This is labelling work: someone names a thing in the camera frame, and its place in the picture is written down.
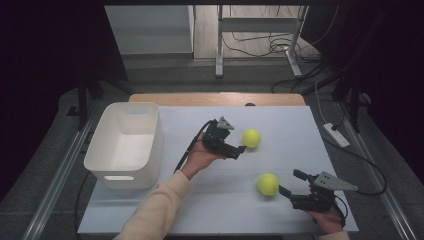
human hand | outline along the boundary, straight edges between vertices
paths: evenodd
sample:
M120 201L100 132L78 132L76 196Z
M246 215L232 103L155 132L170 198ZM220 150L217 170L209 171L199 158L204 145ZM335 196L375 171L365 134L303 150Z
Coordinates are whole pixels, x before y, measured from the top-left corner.
M340 222L340 216L334 208L331 208L327 212L313 212L305 211L311 215L320 226L321 230L325 234L331 234L343 231L342 224Z
M225 157L211 153L203 145L202 138L205 132L202 132L197 139L196 144L191 149L185 165L181 168L181 172L191 180L200 170L207 168L213 161L217 159L225 159Z

white wall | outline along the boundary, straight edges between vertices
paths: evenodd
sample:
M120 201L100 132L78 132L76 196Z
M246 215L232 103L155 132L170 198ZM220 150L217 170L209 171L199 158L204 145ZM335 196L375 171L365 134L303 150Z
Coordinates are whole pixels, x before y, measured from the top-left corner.
M121 55L193 52L192 6L106 6Z

white table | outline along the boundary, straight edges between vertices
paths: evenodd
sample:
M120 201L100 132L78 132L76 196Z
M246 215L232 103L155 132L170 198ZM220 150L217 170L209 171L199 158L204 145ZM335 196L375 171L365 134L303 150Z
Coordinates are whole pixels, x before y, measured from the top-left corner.
M183 200L184 206L170 234L319 233L311 217L294 210L288 199L281 195L262 196L256 188L258 177L272 172L279 177L281 185L294 194L308 194L308 183L294 177L293 169L308 174L327 171L335 175L307 106L160 106L165 142L158 183L172 175L200 127L221 116L235 127L226 139L228 144L241 145L243 131L255 128L262 134L261 145L247 150L238 160L216 161L196 175L192 180L192 192ZM78 232L120 232L140 201L153 189L113 190L97 182ZM336 194L346 201L343 192ZM346 220L345 230L358 231L351 215Z

gray floor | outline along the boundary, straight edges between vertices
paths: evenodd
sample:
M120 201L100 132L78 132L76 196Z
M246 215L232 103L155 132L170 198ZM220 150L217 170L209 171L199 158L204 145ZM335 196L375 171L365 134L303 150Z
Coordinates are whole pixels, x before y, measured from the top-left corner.
M215 79L214 61L173 58L146 59L125 57L125 65L129 82L123 84L137 92L263 92L269 93L272 83L279 80L292 79L291 71L284 59L271 60L228 60L225 64L224 78ZM314 65L302 64L304 72ZM305 81L300 89L313 86L316 80L328 73L323 71L312 80ZM289 92L293 82L287 86L278 86L276 92ZM105 96L101 100L90 100L90 104L98 104L104 109L108 104L127 101L129 96L122 91L103 83ZM341 113L331 100L334 84L318 91L322 116L327 122L338 123ZM318 126L324 123L320 114L317 95L305 96L307 105L311 107ZM0 204L0 239L20 239L27 229L40 201L56 170L72 144L76 135L78 117L67 116L71 106L77 105L77 94L72 90L64 94L59 101L59 112L44 141L34 154L28 167L16 182L13 189ZM411 169L404 162L393 146L382 135L366 113L366 107L359 112L360 137L363 139L371 156L385 173L389 189L396 197L416 234L416 239L424 239L424 187L417 180ZM341 132L350 140L348 128ZM322 137L331 139L322 131ZM53 212L44 227L40 239L77 239L74 229L74 209L77 194L87 171L83 166L84 151L88 143L82 146L81 152L69 174L67 182L60 194ZM358 158L348 155L331 145L326 144L329 156L339 177L357 184L361 189L373 191L372 180L366 165ZM355 146L347 148L357 152ZM81 217L88 203L95 178L89 175L83 186L78 201L78 216ZM402 239L395 227L387 207L381 197L366 197L356 193L347 193L352 213L355 216L359 233L352 233L351 239ZM274 236L272 239L311 239L309 235ZM110 236L82 236L82 239L111 239Z

sleeve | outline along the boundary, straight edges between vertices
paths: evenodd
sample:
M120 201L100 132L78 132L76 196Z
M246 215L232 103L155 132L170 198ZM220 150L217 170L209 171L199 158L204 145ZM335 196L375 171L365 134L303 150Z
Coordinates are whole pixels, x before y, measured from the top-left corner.
M349 239L350 239L349 235L345 231L324 235L319 238L319 240L349 240Z
M172 227L181 199L190 189L190 181L177 171L140 203L114 240L162 240Z

